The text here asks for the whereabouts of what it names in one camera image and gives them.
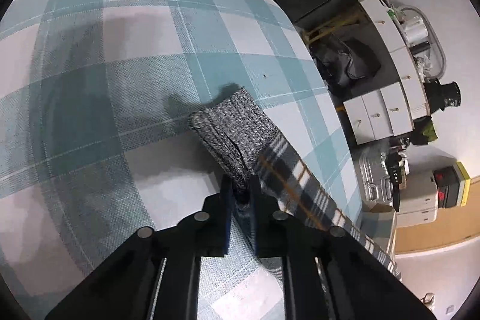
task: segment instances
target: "white wall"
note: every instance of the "white wall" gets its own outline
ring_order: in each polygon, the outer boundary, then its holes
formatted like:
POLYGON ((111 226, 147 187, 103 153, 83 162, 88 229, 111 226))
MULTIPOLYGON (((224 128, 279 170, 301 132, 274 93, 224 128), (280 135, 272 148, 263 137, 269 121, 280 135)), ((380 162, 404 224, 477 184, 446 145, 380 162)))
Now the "white wall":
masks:
POLYGON ((417 255, 397 255, 402 282, 418 298, 435 294, 433 313, 438 320, 449 320, 470 294, 480 276, 480 236, 460 245, 417 255), (446 314, 446 309, 454 311, 446 314))
POLYGON ((471 177, 480 175, 480 17, 469 0, 393 0, 421 9, 445 51, 442 84, 455 81, 462 105, 432 116, 438 140, 407 150, 413 172, 461 160, 471 177))

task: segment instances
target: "orange stripe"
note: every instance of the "orange stripe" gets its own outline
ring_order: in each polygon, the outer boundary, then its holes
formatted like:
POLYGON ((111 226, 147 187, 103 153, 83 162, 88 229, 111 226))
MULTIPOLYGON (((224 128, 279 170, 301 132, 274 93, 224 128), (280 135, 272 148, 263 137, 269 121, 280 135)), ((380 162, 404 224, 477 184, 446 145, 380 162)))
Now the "orange stripe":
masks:
POLYGON ((263 155, 260 155, 259 156, 259 159, 260 159, 260 162, 262 162, 262 165, 267 169, 269 170, 270 172, 272 172, 273 174, 275 174, 275 176, 280 180, 280 182, 282 182, 282 185, 284 186, 285 190, 287 193, 289 193, 289 196, 297 202, 298 206, 305 212, 305 214, 307 215, 307 217, 309 219, 311 219, 314 224, 316 225, 316 227, 318 229, 321 229, 322 231, 326 231, 326 229, 322 226, 322 224, 320 223, 320 220, 318 220, 317 216, 315 216, 314 214, 312 214, 300 201, 300 197, 295 194, 295 191, 289 186, 289 184, 285 181, 284 178, 282 178, 282 176, 275 171, 275 169, 273 168, 273 166, 266 161, 265 157, 263 157, 263 155))

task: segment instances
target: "teal and white plaid tablecloth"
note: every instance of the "teal and white plaid tablecloth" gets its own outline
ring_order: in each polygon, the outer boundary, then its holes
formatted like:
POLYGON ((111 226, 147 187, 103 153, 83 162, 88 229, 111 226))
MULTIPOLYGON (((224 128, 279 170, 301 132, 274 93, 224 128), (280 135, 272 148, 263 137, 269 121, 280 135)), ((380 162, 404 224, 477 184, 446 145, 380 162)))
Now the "teal and white plaid tablecloth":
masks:
MULTIPOLYGON (((272 0, 14 0, 0 58, 0 272, 34 320, 140 226, 201 209, 221 171, 187 117, 239 86, 359 216, 327 88, 272 0)), ((283 318, 236 224, 202 261, 198 318, 283 318)))

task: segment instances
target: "checkered tablecloth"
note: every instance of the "checkered tablecloth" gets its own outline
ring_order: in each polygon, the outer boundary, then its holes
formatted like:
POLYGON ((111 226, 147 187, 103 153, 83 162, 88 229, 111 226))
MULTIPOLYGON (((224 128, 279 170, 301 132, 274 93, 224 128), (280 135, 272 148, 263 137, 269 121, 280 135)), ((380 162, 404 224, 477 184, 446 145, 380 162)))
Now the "checkered tablecloth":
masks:
MULTIPOLYGON (((327 89, 272 0, 15 0, 0 22, 0 272, 32 319, 140 226, 218 189, 193 111, 245 86, 356 221, 327 89)), ((198 318, 282 319, 282 290, 236 223, 203 259, 198 318)))

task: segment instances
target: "wall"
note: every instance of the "wall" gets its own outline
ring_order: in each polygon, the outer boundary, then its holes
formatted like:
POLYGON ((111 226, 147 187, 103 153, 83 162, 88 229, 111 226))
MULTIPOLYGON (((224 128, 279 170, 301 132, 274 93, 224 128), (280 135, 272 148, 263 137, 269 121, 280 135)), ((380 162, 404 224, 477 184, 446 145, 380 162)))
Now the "wall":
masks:
POLYGON ((435 293, 433 313, 449 320, 470 294, 480 276, 480 236, 461 245, 414 256, 397 256, 402 282, 418 298, 435 293), (446 309, 454 311, 446 314, 446 309))
POLYGON ((432 223, 398 228, 395 252, 429 250, 480 235, 479 211, 480 183, 477 182, 470 187, 465 206, 438 210, 437 219, 432 223))
POLYGON ((441 168, 457 159, 471 177, 480 175, 480 17, 469 0, 394 1, 416 6, 428 17, 447 58, 441 82, 457 82, 462 93, 461 107, 433 115, 438 140, 409 147, 411 170, 441 168))

